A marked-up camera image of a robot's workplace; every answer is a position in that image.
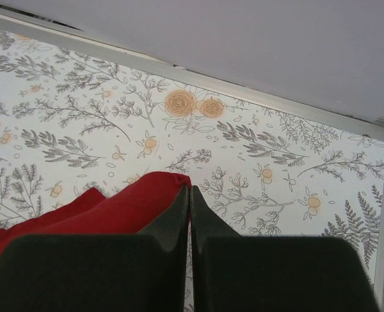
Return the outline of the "red t shirt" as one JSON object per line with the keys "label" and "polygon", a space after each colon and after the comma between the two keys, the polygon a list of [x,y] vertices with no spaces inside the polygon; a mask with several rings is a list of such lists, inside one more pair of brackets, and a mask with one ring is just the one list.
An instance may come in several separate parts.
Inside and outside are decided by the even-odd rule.
{"label": "red t shirt", "polygon": [[191,186],[189,176],[151,172],[110,198],[90,188],[68,205],[0,229],[0,256],[26,234],[136,233],[169,208],[184,186]]}

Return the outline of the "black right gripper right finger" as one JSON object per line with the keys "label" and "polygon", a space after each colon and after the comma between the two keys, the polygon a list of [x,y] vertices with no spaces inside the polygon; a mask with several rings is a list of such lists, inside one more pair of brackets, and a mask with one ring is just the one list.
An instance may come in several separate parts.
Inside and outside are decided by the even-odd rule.
{"label": "black right gripper right finger", "polygon": [[332,237],[234,231],[190,193],[196,311],[378,311],[357,252]]}

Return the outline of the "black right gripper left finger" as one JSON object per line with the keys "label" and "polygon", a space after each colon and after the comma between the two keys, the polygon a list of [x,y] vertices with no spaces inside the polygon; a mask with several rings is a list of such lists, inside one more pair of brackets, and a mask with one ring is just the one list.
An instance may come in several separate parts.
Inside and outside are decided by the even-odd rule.
{"label": "black right gripper left finger", "polygon": [[0,256],[0,311],[181,311],[189,191],[136,234],[26,235]]}

